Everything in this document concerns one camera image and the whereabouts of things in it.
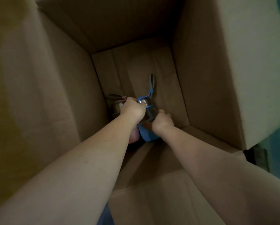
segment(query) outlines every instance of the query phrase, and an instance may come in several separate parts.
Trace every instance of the forearm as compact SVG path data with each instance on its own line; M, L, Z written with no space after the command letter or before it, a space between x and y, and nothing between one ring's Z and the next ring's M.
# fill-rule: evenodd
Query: forearm
M227 225L280 224L279 179L175 127L163 139Z
M135 125L121 115L46 167L0 208L0 224L96 224Z

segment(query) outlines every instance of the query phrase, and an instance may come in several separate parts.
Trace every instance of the pink object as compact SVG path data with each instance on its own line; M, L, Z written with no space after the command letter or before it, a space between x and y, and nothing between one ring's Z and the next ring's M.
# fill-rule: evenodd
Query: pink object
M133 129L131 135L129 136L129 144L135 143L140 138L140 133L138 129L138 125Z

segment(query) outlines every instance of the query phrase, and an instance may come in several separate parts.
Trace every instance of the person's right hand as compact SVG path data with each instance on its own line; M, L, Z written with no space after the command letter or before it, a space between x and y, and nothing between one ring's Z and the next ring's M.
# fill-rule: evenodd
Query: person's right hand
M153 121L152 129L153 132L163 138L163 132L168 129L174 127L174 123L171 119L170 114L165 114L165 111L162 109L159 109L159 113L155 120Z

